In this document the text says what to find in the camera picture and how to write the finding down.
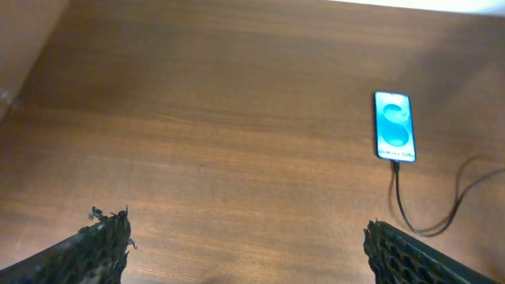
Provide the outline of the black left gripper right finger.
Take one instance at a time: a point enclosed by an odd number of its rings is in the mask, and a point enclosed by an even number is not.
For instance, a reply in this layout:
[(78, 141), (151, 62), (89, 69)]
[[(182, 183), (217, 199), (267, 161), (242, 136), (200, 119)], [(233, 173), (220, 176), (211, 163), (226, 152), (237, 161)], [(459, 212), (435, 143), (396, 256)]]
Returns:
[(364, 234), (364, 252), (377, 283), (495, 282), (386, 222), (369, 222)]

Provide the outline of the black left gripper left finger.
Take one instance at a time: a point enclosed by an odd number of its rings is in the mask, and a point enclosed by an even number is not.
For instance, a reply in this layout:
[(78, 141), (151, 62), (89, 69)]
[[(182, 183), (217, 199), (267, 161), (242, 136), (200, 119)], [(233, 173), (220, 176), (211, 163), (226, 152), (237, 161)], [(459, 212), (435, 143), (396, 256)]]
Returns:
[(129, 209), (106, 215), (93, 207), (98, 222), (80, 228), (51, 247), (1, 269), (2, 283), (120, 283), (131, 238)]

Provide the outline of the blue samsung smartphone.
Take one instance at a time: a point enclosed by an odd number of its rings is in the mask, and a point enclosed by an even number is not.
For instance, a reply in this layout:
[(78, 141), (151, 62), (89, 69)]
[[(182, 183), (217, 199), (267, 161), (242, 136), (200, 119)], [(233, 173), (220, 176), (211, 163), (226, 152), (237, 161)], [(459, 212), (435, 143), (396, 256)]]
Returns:
[(376, 156), (402, 163), (417, 161), (410, 97), (377, 91), (373, 95)]

